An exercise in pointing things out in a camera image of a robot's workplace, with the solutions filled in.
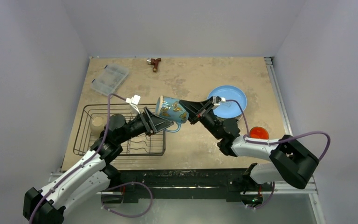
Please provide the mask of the blue butterfly mug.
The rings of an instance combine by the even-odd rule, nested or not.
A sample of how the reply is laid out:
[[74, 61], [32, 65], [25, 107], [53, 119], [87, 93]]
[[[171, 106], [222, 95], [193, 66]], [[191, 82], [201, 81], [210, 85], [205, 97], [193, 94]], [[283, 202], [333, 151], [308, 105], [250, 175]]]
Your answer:
[[157, 99], [155, 114], [177, 124], [175, 130], [166, 129], [170, 133], [178, 132], [189, 117], [189, 112], [179, 103], [179, 99], [163, 95]]

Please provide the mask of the light blue plate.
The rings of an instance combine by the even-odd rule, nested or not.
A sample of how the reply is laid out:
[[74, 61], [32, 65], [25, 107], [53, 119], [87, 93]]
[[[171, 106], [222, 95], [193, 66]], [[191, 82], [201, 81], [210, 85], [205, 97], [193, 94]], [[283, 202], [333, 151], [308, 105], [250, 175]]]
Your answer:
[[[235, 100], [239, 103], [243, 112], [247, 107], [247, 97], [245, 93], [236, 86], [232, 85], [221, 85], [213, 89], [207, 96], [209, 99], [212, 96], [219, 96], [221, 98], [225, 98], [226, 100]], [[220, 106], [214, 109], [214, 114], [222, 119], [229, 118], [242, 118], [242, 113], [240, 112], [240, 108], [234, 101], [226, 101], [224, 103], [220, 103]]]

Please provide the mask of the white bowl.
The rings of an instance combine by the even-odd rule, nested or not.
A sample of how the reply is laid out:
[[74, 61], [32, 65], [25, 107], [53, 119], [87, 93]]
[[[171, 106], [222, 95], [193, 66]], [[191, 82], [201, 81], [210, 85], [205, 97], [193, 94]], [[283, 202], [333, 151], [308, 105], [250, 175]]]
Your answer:
[[91, 118], [89, 123], [90, 132], [94, 136], [99, 136], [105, 129], [107, 117], [104, 115], [96, 115]]

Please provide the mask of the orange mug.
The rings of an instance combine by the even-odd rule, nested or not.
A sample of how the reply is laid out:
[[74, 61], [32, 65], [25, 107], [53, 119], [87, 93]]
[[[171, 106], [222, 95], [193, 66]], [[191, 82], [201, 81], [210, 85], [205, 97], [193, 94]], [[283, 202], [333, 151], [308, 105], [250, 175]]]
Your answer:
[[269, 139], [268, 131], [260, 126], [255, 126], [251, 128], [251, 130], [249, 131], [249, 136], [250, 138], [255, 138], [255, 139], [262, 139], [262, 140]]

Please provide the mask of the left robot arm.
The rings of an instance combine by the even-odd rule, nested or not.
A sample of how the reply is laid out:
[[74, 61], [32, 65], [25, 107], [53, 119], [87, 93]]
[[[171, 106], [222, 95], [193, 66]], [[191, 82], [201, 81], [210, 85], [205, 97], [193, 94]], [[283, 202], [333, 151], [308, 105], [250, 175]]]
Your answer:
[[74, 166], [43, 188], [25, 193], [23, 216], [31, 224], [61, 224], [71, 209], [93, 194], [137, 185], [124, 183], [120, 171], [111, 165], [121, 154], [122, 143], [141, 134], [154, 135], [172, 125], [172, 121], [147, 107], [130, 121], [121, 114], [109, 115], [101, 137]]

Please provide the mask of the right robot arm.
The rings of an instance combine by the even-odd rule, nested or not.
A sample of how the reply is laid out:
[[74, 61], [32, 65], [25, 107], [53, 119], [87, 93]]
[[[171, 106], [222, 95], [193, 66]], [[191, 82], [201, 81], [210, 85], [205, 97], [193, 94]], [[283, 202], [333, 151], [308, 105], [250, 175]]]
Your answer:
[[218, 120], [214, 109], [227, 99], [210, 97], [205, 101], [179, 100], [188, 112], [190, 124], [200, 122], [218, 140], [217, 147], [226, 156], [253, 157], [268, 161], [255, 164], [247, 170], [243, 184], [254, 190], [266, 182], [285, 181], [292, 187], [304, 189], [319, 165], [320, 159], [298, 139], [284, 135], [280, 139], [263, 140], [240, 134], [235, 118]]

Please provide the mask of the clear plastic organizer box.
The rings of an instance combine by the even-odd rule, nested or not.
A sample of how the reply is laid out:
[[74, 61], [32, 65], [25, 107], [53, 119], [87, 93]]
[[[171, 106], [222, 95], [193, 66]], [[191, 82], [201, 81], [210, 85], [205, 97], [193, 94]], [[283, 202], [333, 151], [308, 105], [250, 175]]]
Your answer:
[[117, 88], [126, 80], [129, 75], [129, 69], [115, 63], [104, 67], [102, 73], [91, 82], [91, 89], [108, 96], [115, 93]]

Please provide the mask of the brown metal fitting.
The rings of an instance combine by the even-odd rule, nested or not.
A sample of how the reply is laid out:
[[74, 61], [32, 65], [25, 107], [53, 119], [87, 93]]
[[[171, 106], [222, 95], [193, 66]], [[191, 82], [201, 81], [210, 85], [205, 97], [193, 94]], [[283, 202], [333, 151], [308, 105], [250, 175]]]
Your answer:
[[155, 73], [158, 71], [158, 65], [159, 65], [160, 62], [161, 62], [161, 58], [148, 58], [147, 59], [147, 63], [150, 66], [153, 66], [152, 70]]

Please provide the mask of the black base mount frame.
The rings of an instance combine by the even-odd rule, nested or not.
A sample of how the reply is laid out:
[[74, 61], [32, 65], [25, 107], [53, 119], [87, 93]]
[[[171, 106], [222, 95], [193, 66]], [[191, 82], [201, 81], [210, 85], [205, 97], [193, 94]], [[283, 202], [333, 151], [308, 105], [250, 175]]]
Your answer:
[[248, 168], [123, 170], [107, 191], [117, 192], [119, 202], [139, 199], [205, 199], [241, 202], [254, 208], [267, 202], [274, 184], [257, 184]]

